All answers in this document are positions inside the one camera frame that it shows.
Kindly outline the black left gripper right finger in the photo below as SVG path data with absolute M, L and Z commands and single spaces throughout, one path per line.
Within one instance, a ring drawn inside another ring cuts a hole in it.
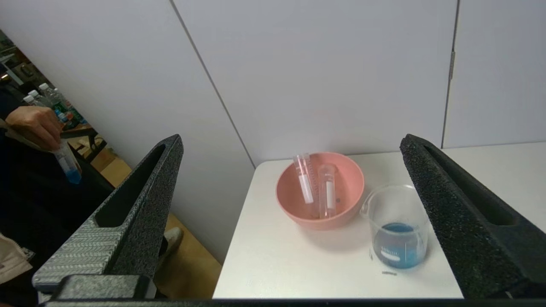
M 431 142 L 400 150 L 462 295 L 545 298 L 545 233 Z

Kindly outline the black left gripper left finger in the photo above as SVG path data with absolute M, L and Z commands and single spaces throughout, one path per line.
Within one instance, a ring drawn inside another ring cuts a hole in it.
M 183 142 L 160 142 L 33 276 L 44 295 L 154 295 Z

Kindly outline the bare person hand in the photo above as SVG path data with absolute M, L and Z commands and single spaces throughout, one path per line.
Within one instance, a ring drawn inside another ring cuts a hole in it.
M 60 148 L 63 126 L 48 107 L 18 107 L 6 117 L 5 122 L 9 128 L 45 151 Z

